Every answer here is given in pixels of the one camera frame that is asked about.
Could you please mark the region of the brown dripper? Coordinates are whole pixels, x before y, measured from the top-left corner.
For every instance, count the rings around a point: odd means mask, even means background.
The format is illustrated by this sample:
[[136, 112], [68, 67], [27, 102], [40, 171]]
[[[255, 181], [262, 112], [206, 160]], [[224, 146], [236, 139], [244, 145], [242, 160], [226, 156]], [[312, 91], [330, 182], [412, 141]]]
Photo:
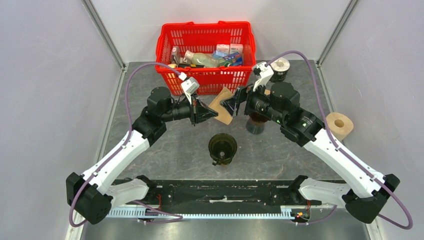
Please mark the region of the brown dripper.
[[255, 113], [255, 112], [252, 112], [249, 115], [249, 117], [251, 118], [252, 121], [254, 121], [256, 123], [266, 123], [267, 121], [269, 121], [268, 117], [261, 115], [261, 114], [258, 114], [258, 113]]

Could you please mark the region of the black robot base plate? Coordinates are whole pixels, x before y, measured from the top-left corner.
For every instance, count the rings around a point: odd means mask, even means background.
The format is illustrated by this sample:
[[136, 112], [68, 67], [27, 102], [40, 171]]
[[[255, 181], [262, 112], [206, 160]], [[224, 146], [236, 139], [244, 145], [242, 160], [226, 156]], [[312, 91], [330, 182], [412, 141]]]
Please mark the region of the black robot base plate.
[[277, 214], [281, 206], [308, 204], [291, 180], [152, 180], [140, 201], [174, 214]]

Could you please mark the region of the dark dripper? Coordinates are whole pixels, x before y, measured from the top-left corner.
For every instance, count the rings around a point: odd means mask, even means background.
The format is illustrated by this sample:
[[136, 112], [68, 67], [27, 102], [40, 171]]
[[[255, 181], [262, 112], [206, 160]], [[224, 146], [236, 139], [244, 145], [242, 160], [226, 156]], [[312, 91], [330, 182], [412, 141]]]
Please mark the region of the dark dripper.
[[235, 138], [227, 133], [214, 135], [208, 143], [209, 155], [213, 166], [229, 165], [238, 149]]

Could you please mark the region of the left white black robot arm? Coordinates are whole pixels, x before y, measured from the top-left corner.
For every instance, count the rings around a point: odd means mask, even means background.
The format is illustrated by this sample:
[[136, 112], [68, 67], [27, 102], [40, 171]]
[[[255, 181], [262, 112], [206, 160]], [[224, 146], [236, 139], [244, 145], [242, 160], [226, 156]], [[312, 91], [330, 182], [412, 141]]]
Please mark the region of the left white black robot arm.
[[77, 212], [92, 225], [123, 204], [141, 200], [152, 204], [157, 198], [153, 183], [144, 176], [118, 185], [121, 172], [141, 153], [151, 147], [167, 130], [166, 123], [189, 119], [192, 125], [218, 116], [193, 94], [175, 101], [168, 88], [154, 88], [147, 105], [130, 126], [123, 139], [98, 163], [82, 174], [71, 173], [65, 181], [70, 213]]

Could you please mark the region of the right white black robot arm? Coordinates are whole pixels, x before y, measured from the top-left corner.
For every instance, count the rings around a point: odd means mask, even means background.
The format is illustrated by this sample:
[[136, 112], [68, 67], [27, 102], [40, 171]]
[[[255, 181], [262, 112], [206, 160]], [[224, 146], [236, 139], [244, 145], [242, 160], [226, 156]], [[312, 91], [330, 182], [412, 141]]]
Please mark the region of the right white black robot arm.
[[288, 82], [278, 82], [265, 93], [263, 86], [253, 90], [239, 86], [234, 95], [220, 105], [235, 117], [241, 103], [244, 114], [256, 114], [279, 124], [281, 133], [290, 141], [313, 153], [333, 169], [344, 183], [315, 180], [300, 175], [289, 186], [289, 200], [300, 205], [306, 200], [344, 207], [357, 220], [370, 224], [390, 198], [400, 180], [394, 174], [384, 175], [360, 159], [353, 163], [346, 150], [326, 131], [322, 120], [300, 107], [300, 93]]

